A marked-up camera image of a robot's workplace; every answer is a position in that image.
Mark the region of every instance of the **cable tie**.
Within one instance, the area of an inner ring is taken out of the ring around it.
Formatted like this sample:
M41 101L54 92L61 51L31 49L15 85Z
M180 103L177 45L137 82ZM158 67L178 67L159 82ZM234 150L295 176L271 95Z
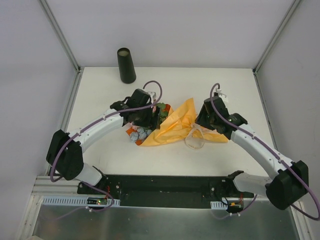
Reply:
M256 138L256 134L254 132L250 132L252 134L251 139L255 139Z
M77 134L78 134L78 137L80 137L81 136L81 127L78 129L78 131L76 132Z

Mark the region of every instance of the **orange cloth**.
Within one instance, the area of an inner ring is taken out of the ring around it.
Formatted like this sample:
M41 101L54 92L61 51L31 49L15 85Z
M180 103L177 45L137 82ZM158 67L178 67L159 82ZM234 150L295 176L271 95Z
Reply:
M158 146L164 144L174 143L176 141L185 139L191 131L193 124L196 121L196 108L194 99L190 98L185 101L177 110L169 111L168 117L160 125L160 129L154 130L144 142L137 145L141 146ZM227 143L228 139L217 132L208 131L203 128L203 136L205 140ZM193 132L193 137L202 138L199 131Z

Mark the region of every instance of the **black cup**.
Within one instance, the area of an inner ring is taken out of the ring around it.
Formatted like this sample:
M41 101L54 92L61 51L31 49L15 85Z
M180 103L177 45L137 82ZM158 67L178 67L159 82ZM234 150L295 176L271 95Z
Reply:
M136 80L137 76L130 50L126 47L123 47L120 48L116 53L118 57L118 66L121 81L125 84L133 83Z

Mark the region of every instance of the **cable connector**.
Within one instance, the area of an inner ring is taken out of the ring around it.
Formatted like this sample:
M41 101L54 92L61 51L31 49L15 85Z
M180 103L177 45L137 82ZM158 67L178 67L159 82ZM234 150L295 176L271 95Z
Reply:
M222 88L216 88L216 89L215 89L215 92L218 93L218 94L220 94L220 93L222 92Z
M81 127L76 131L76 133L78 134L78 137L80 137L81 136Z
M154 91L148 91L147 92L150 95L151 104L154 103L154 101L157 99L157 94Z

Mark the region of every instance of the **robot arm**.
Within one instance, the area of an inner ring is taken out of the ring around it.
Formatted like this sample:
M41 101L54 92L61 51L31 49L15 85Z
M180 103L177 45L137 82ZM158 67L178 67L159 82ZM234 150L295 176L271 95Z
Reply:
M58 130L52 137L47 162L55 166L66 180L77 179L92 186L97 185L102 179L102 173L84 163L83 153L97 140L127 123L152 130L159 128L160 108L156 107L154 112L153 107L150 107L151 102L149 93L136 89L131 97L113 103L110 109L83 127L70 133ZM65 144L66 148L59 155Z
M204 101L196 123L207 129L217 130L218 133L238 144L268 174L268 177L264 177L250 175L243 171L234 172L229 177L233 179L233 184L238 191L267 196L270 202L281 210L286 209L307 193L302 184L282 164L282 161L285 162L308 185L308 167L304 162L293 162L264 143L241 115L229 114L218 92L214 93L212 101L213 103L210 98Z

